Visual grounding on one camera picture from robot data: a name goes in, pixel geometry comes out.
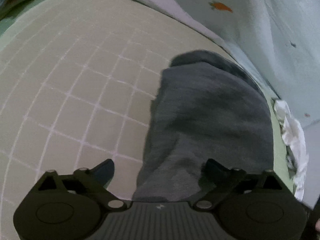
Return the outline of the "grey garment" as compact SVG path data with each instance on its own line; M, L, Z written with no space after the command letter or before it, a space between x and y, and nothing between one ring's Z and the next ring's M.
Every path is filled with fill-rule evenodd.
M163 70L134 201L176 202L204 196L215 184L208 159L257 174L273 168L273 129L262 91L217 53L177 55Z

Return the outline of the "white crumpled shirt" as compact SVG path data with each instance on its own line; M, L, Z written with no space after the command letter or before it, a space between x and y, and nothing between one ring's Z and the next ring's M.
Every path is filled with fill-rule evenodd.
M275 100L274 113L280 124L281 138L287 147L287 165L292 171L294 195L297 200L303 200L304 185L309 163L306 151L305 135L300 122L293 116L284 100Z

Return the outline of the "green grid bed sheet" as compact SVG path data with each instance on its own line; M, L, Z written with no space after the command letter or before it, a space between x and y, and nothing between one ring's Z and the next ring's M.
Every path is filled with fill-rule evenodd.
M108 190L130 199L150 104L178 54L226 52L132 0L31 0L1 21L1 239L46 170L71 174L105 159Z

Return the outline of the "carrot print light quilt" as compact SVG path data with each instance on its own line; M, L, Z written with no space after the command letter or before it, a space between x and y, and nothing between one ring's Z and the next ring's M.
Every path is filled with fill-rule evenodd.
M211 38L289 104L309 153L304 200L319 196L319 0L136 0Z

